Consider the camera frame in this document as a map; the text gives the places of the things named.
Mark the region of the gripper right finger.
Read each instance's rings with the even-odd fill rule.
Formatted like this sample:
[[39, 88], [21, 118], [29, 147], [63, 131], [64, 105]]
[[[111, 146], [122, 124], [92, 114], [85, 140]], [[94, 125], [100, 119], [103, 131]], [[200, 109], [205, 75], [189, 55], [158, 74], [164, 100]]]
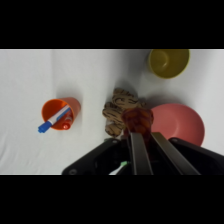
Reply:
[[179, 138], [151, 134], [156, 150], [179, 175], [224, 175], [224, 156]]

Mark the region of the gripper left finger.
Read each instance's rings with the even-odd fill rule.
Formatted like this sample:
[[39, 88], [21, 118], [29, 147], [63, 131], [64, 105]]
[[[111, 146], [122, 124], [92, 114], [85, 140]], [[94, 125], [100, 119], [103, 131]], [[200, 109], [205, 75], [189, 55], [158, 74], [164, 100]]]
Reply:
[[63, 175], [152, 175], [143, 137], [131, 133], [122, 140], [110, 138], [68, 165]]

